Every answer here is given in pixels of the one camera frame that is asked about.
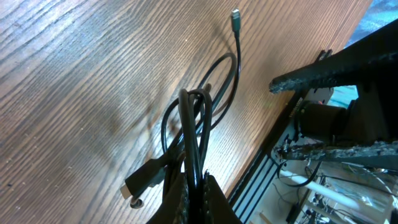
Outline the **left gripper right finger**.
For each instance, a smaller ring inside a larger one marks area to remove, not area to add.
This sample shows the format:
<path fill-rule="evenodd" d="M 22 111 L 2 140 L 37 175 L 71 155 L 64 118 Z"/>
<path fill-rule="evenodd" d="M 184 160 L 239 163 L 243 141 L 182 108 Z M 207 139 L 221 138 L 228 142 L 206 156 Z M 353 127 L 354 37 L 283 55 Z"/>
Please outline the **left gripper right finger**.
<path fill-rule="evenodd" d="M 206 224 L 242 224 L 216 179 L 210 174 L 204 176 L 203 215 Z"/>

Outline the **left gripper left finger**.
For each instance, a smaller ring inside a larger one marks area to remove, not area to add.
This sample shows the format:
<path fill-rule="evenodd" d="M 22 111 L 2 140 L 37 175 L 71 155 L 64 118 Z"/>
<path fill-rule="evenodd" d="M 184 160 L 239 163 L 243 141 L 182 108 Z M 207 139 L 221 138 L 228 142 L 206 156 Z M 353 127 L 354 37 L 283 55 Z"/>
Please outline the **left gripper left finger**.
<path fill-rule="evenodd" d="M 186 176 L 180 173 L 161 206 L 147 224 L 188 223 L 188 186 Z"/>

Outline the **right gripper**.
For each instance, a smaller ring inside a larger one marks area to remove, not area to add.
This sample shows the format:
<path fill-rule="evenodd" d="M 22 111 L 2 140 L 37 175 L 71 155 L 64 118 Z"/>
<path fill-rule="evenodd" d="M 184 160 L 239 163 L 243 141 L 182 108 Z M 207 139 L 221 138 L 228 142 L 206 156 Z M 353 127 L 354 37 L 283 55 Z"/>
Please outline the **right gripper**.
<path fill-rule="evenodd" d="M 397 70 L 397 21 L 342 51 L 274 78 L 271 93 L 357 84 L 352 137 L 359 142 L 276 146 L 286 160 L 348 162 L 397 170 L 397 77 L 376 73 Z"/>

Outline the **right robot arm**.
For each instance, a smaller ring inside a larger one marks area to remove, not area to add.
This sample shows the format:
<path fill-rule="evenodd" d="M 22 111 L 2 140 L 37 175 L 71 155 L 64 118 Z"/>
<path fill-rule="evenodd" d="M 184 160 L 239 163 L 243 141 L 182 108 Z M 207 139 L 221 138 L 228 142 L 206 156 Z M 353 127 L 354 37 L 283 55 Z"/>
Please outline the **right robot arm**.
<path fill-rule="evenodd" d="M 397 21 L 344 50 L 274 78 L 271 93 L 356 86 L 348 108 L 304 101 L 295 130 L 318 143 L 280 150 L 287 160 L 397 170 Z"/>

